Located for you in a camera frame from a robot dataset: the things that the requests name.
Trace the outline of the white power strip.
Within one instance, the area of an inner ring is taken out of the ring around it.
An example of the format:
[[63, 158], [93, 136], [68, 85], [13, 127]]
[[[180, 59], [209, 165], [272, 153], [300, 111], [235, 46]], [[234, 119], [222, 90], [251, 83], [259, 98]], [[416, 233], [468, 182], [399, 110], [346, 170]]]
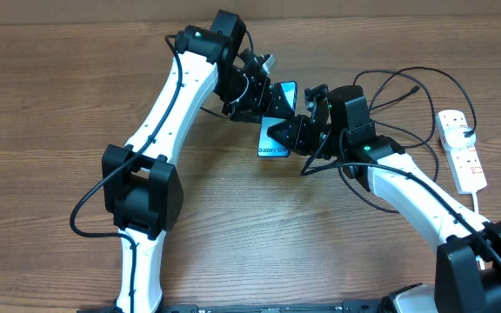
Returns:
[[[446, 129], [461, 127], [467, 131], [471, 130], [464, 113], [459, 110], [442, 110], [436, 115], [435, 121], [440, 142]], [[461, 150], [444, 152], [458, 194], [473, 194], [487, 186], [475, 144]]]

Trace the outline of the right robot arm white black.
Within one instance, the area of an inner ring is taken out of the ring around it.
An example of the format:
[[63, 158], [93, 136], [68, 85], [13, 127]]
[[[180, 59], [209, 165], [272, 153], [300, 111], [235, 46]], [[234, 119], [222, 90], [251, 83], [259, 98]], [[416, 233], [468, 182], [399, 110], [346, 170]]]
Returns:
[[435, 251], [432, 285], [392, 291], [379, 312], [501, 312], [501, 221], [465, 208], [426, 176], [405, 149], [376, 132], [363, 90], [320, 85], [305, 92], [308, 116], [287, 104], [267, 115], [269, 137], [287, 150], [329, 160], [389, 203]]

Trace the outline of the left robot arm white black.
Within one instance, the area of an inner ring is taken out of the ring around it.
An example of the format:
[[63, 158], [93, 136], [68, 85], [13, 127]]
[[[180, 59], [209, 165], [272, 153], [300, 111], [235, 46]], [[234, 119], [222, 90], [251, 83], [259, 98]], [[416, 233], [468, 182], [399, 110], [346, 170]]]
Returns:
[[125, 146], [109, 145], [103, 154], [105, 207], [123, 252], [116, 312], [162, 308], [164, 240], [184, 202], [178, 157], [209, 95], [218, 95], [223, 117], [233, 122], [295, 114], [296, 83], [273, 83], [273, 55], [242, 50], [246, 34], [239, 15], [219, 10], [210, 28], [189, 25], [174, 35], [170, 74], [149, 115]]

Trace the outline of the white USB charger plug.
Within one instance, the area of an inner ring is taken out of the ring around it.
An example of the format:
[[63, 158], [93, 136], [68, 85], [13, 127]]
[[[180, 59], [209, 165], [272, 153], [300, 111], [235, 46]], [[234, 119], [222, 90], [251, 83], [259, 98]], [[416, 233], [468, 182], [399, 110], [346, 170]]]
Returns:
[[442, 145], [447, 151], [461, 150], [472, 146], [476, 139], [475, 134], [469, 136], [468, 131], [461, 127], [446, 129], [441, 136]]

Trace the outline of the blue Galaxy S24 smartphone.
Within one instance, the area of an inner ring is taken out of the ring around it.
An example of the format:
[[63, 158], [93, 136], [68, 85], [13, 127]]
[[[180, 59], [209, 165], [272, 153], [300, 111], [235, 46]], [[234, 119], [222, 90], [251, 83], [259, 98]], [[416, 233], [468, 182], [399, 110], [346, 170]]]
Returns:
[[286, 158], [291, 154], [284, 140], [288, 130], [284, 122], [295, 116], [297, 103], [297, 83], [287, 81], [275, 83], [271, 89], [275, 109], [282, 109], [282, 117], [263, 116], [258, 139], [257, 155], [262, 158]]

